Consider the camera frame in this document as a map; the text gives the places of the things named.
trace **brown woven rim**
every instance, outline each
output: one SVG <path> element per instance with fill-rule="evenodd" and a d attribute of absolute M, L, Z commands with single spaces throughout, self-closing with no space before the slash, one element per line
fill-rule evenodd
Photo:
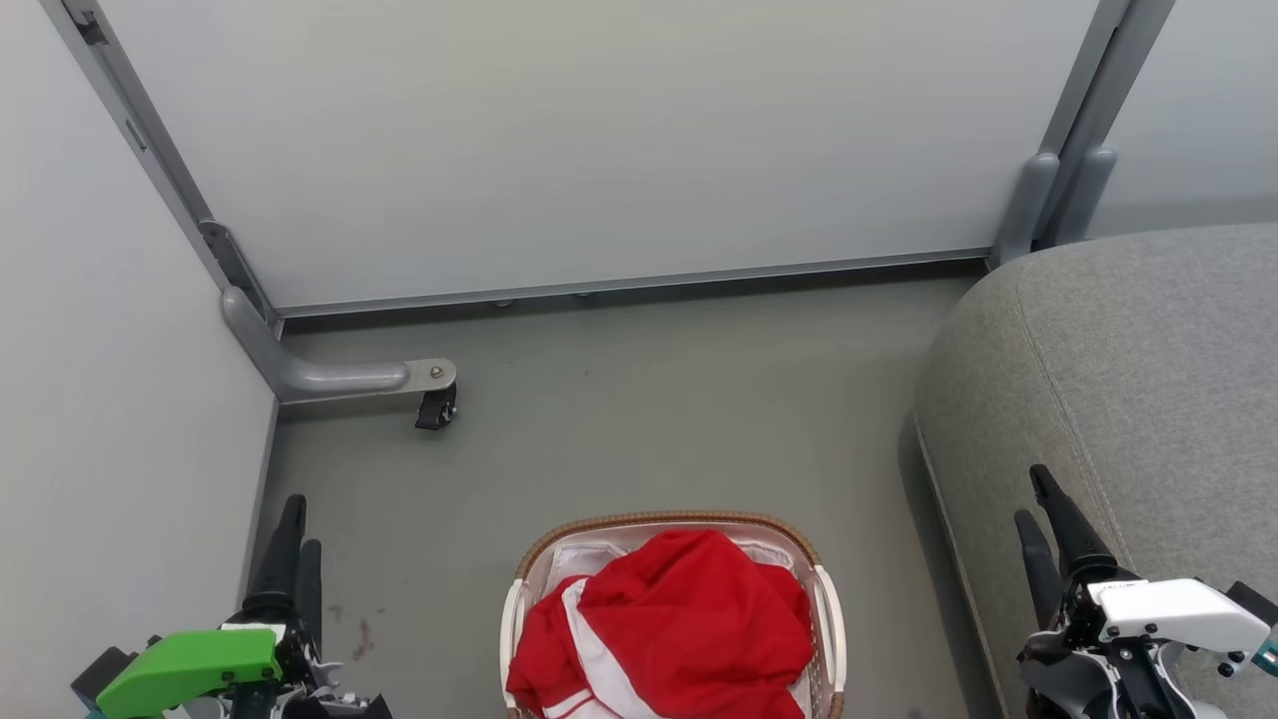
<path fill-rule="evenodd" d="M 799 534 L 799 530 L 791 527 L 790 525 L 777 520 L 774 517 L 768 517 L 767 515 L 754 515 L 750 512 L 702 512 L 697 510 L 690 511 L 671 511 L 671 512 L 635 512 L 631 515 L 610 515 L 607 517 L 596 517 L 593 520 L 578 520 L 576 522 L 569 522 L 567 525 L 561 525 L 553 530 L 542 535 L 542 539 L 537 540 L 532 549 L 524 554 L 524 559 L 519 563 L 519 570 L 515 571 L 515 579 L 525 580 L 528 579 L 528 572 L 532 570 L 533 563 L 537 558 L 546 552 L 546 548 L 557 543 L 558 540 L 575 535 L 576 533 L 588 533 L 592 530 L 607 530 L 611 527 L 626 527 L 631 525 L 652 525 L 654 522 L 698 522 L 698 524 L 734 524 L 734 525 L 758 525 L 760 527 L 768 527 L 769 530 L 776 530 L 786 536 L 790 541 L 795 543 L 799 549 L 803 550 L 808 562 L 812 564 L 820 564 L 820 557 L 817 554 L 817 549 L 812 547 L 805 536 Z"/>
<path fill-rule="evenodd" d="M 524 719 L 527 716 L 532 716 L 532 714 L 527 714 L 524 711 L 520 711 L 519 709 L 506 710 L 506 719 Z M 841 719 L 842 716 L 843 716 L 843 692 L 835 692 L 835 696 L 829 697 L 829 714 L 827 714 L 827 719 Z"/>

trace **gray sofa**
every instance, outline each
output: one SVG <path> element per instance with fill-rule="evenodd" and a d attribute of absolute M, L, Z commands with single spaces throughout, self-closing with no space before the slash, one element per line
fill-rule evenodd
<path fill-rule="evenodd" d="M 915 406 L 964 590 L 1008 716 L 1035 631 L 1012 513 L 1047 465 L 1126 567 L 1278 599 L 1278 225 L 1090 240 L 983 278 L 937 337 Z M 1278 679 L 1181 681 L 1229 719 Z"/>

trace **robotic arm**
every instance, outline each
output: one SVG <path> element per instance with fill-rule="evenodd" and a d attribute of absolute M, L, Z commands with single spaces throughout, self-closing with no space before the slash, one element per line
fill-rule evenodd
<path fill-rule="evenodd" d="M 1222 594 L 1199 580 L 1143 580 L 1118 566 L 1047 467 L 1030 480 L 1061 552 L 1053 564 L 1033 515 L 1016 513 L 1040 630 L 1017 656 L 1030 719 L 1226 719 L 1171 681 L 1186 649 L 1220 654 L 1226 678 L 1249 662 L 1278 677 L 1272 602 L 1242 582 Z"/>
<path fill-rule="evenodd" d="M 152 637 L 146 651 L 111 647 L 72 682 L 106 719 L 162 719 L 165 709 L 202 697 L 222 719 L 391 719 L 381 696 L 337 695 L 320 659 L 320 541 L 302 543 L 307 501 L 293 496 L 240 610 L 212 631 Z"/>

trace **white basket handle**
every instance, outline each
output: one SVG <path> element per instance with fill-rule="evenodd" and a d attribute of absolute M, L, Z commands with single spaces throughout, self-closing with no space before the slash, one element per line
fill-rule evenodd
<path fill-rule="evenodd" d="M 847 679 L 847 636 L 843 633 L 843 608 L 838 604 L 838 593 L 826 568 L 817 571 L 817 617 L 820 624 L 822 649 L 826 653 L 826 681 L 833 685 L 836 692 L 843 691 Z"/>
<path fill-rule="evenodd" d="M 519 636 L 524 630 L 524 580 L 515 580 L 506 593 L 506 607 L 501 610 L 501 644 L 498 654 L 501 656 L 501 696 L 506 700 L 506 709 L 516 709 L 515 695 L 506 691 L 506 681 L 510 678 L 510 660 L 515 658 L 515 647 L 519 646 Z"/>

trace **laundry basket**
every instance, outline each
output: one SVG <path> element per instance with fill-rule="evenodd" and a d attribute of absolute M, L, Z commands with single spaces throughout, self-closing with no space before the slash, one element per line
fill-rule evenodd
<path fill-rule="evenodd" d="M 647 512 L 583 520 L 564 525 L 537 540 L 515 572 L 501 614 L 501 688 L 507 719 L 534 719 L 506 692 L 510 660 L 519 646 L 524 617 L 573 575 L 594 575 L 615 557 L 634 552 L 659 533 L 672 529 L 714 530 L 726 535 L 751 559 L 790 568 L 808 593 L 813 612 L 813 660 L 791 693 L 809 719 L 840 719 L 847 642 L 835 584 L 812 544 L 794 527 L 764 515 L 743 512 Z"/>

